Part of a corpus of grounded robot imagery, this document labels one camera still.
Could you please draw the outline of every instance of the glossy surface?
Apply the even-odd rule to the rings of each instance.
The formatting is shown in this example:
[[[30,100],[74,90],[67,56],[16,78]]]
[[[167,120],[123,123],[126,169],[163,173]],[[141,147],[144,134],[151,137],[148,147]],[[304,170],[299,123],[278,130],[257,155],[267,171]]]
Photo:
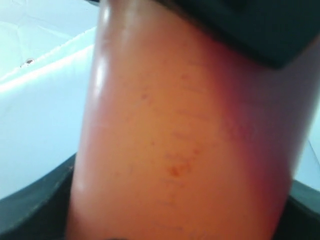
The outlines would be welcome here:
[[[102,1],[68,240],[269,240],[318,95],[147,0]]]

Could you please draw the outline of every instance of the orange plastic bottle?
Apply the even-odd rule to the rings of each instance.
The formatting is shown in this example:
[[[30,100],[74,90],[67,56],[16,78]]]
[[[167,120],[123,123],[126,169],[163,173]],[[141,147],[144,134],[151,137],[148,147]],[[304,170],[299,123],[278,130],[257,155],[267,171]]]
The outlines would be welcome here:
[[[67,240],[270,240],[320,43],[257,65],[152,0],[103,0]]]

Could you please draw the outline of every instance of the orange cylinder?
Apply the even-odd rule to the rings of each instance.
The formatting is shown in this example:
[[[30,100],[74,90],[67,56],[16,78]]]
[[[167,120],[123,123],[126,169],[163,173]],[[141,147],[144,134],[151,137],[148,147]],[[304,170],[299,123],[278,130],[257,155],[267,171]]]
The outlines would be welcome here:
[[[152,0],[103,0],[68,240],[270,240],[320,43],[260,66]]]

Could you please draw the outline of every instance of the bottle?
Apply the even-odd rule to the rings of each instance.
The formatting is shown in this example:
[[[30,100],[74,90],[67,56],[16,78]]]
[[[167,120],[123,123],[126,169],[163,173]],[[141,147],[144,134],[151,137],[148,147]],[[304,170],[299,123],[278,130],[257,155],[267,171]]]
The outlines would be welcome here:
[[[320,42],[261,66],[151,0],[103,0],[67,240],[270,240]]]

